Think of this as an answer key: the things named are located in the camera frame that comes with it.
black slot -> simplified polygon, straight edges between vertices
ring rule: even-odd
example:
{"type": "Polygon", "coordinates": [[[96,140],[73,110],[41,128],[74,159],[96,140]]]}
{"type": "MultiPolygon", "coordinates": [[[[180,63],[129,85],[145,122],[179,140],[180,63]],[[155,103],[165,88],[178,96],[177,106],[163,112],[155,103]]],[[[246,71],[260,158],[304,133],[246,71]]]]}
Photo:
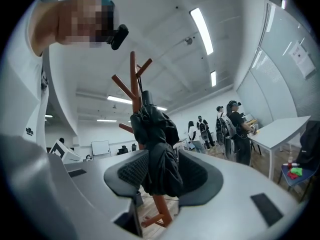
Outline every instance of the black slot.
{"type": "Polygon", "coordinates": [[[79,176],[81,174],[85,174],[85,173],[87,173],[87,172],[83,169],[78,169],[78,170],[73,170],[73,171],[68,172],[68,174],[70,175],[71,178],[79,176]]]}
{"type": "Polygon", "coordinates": [[[265,222],[271,227],[283,217],[283,214],[264,193],[250,196],[265,222]]]}

green cloth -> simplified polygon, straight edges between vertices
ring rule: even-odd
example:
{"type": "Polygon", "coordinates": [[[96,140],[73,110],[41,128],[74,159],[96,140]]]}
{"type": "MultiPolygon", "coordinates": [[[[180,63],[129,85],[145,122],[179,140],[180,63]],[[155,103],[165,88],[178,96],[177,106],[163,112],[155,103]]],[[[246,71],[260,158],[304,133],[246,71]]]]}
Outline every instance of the green cloth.
{"type": "Polygon", "coordinates": [[[290,172],[298,176],[302,176],[302,168],[294,167],[291,168],[290,172]]]}

wooden coat rack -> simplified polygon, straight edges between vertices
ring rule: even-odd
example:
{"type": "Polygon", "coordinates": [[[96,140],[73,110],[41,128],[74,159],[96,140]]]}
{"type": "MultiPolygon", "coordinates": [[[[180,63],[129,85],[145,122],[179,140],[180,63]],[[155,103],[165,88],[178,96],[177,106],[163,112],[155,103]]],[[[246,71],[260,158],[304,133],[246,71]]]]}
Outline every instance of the wooden coat rack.
{"type": "MultiPolygon", "coordinates": [[[[133,113],[137,112],[142,107],[142,98],[139,91],[138,86],[138,78],[141,77],[141,75],[144,73],[144,71],[147,69],[147,67],[152,63],[152,59],[148,59],[146,63],[144,63],[143,66],[139,66],[136,63],[136,54],[134,51],[130,53],[130,83],[131,83],[131,90],[122,82],[122,80],[115,74],[112,77],[112,80],[120,87],[120,89],[132,100],[132,111],[133,113]]],[[[119,127],[128,131],[129,133],[134,133],[132,127],[120,123],[119,127]]],[[[139,149],[143,150],[144,146],[139,143],[139,149]]],[[[169,213],[165,198],[162,195],[153,195],[153,200],[155,203],[155,206],[159,212],[158,215],[150,218],[145,217],[145,221],[141,223],[141,226],[146,228],[150,226],[151,224],[157,224],[159,226],[162,226],[166,228],[171,222],[172,218],[169,213]]]]}

black pants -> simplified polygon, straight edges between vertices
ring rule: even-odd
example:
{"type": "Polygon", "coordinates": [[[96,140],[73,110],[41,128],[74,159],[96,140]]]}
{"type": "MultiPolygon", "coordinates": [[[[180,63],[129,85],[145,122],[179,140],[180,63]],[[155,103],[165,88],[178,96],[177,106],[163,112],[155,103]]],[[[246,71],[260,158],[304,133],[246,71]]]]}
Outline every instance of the black pants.
{"type": "Polygon", "coordinates": [[[214,147],[215,146],[215,143],[214,143],[214,140],[212,139],[212,136],[211,136],[211,133],[210,131],[207,129],[206,132],[208,133],[208,138],[209,138],[209,141],[210,141],[210,144],[211,144],[211,147],[214,147]]]}
{"type": "Polygon", "coordinates": [[[236,162],[243,165],[250,165],[251,159],[251,147],[249,138],[241,139],[240,137],[235,138],[235,151],[236,151],[236,162]]]}

black t-shirt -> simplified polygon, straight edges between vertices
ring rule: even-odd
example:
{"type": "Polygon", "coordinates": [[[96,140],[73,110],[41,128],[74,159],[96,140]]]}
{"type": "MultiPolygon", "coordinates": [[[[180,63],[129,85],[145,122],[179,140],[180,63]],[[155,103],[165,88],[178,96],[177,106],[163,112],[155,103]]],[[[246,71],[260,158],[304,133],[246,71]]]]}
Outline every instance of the black t-shirt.
{"type": "MultiPolygon", "coordinates": [[[[199,129],[199,121],[198,122],[196,122],[196,127],[199,129]]],[[[208,122],[206,121],[206,120],[203,120],[203,123],[205,124],[205,125],[207,125],[208,124],[208,122]]]]}
{"type": "Polygon", "coordinates": [[[238,112],[231,113],[229,118],[230,118],[233,126],[235,128],[239,128],[240,129],[240,131],[238,133],[239,135],[245,135],[246,136],[248,134],[248,132],[241,127],[241,124],[243,124],[245,121],[243,120],[243,118],[241,117],[241,115],[238,112]]]}

